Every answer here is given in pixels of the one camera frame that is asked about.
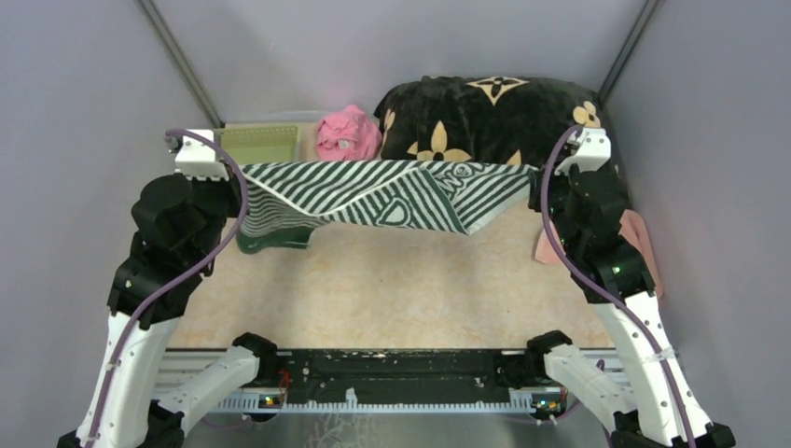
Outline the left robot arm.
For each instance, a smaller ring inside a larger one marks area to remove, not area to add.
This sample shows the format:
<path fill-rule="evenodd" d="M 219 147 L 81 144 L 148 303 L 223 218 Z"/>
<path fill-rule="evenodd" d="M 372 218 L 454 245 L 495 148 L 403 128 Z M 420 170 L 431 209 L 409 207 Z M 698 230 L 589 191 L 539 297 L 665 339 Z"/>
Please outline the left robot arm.
<path fill-rule="evenodd" d="M 165 175 L 144 186 L 132 206 L 136 232 L 108 296 L 108 334 L 90 406 L 61 447 L 179 447 L 233 390 L 272 384 L 280 372 L 275 343 L 246 332 L 195 378 L 155 398 L 167 346 L 187 304 L 212 275 L 247 207 L 240 175 L 196 180 Z"/>

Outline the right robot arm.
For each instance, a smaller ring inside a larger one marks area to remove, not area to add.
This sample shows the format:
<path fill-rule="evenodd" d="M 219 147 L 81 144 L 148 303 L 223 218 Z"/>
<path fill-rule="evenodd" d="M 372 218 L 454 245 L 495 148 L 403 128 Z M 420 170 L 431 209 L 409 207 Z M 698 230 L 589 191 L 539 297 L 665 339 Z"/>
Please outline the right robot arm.
<path fill-rule="evenodd" d="M 615 447 L 732 447 L 730 427 L 699 404 L 659 313 L 659 293 L 640 249 L 624 231 L 629 198 L 605 168 L 533 175 L 529 205 L 549 249 L 568 270 L 614 343 L 623 389 L 564 333 L 526 345 L 531 381 L 565 386 L 593 413 Z"/>

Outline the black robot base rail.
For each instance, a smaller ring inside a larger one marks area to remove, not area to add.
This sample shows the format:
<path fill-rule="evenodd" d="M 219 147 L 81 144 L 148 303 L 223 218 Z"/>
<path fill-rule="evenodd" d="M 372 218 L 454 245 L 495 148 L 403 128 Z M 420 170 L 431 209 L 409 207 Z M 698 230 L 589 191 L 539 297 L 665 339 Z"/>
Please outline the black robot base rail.
<path fill-rule="evenodd" d="M 352 413 L 491 412 L 558 418 L 567 389 L 530 369 L 520 349 L 293 349 L 249 383 L 264 406 Z"/>

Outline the green white striped towel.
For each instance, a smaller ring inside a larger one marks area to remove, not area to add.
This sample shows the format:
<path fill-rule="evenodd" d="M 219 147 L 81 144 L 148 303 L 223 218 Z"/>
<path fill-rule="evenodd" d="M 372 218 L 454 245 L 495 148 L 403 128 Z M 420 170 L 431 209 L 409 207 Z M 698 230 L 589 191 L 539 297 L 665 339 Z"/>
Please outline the green white striped towel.
<path fill-rule="evenodd" d="M 304 249 L 330 223 L 471 235 L 536 178 L 530 165 L 445 161 L 305 161 L 246 165 L 249 212 L 237 234 L 245 254 Z"/>

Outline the black blanket with beige flowers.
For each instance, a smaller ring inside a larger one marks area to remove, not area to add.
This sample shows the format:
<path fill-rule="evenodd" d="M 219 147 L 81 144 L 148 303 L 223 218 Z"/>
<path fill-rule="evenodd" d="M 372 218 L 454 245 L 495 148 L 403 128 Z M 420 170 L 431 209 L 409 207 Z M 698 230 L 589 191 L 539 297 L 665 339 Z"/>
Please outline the black blanket with beige flowers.
<path fill-rule="evenodd" d="M 386 160 L 542 166 L 571 126 L 601 128 L 597 92 L 547 77 L 430 77 L 389 90 L 373 112 Z"/>

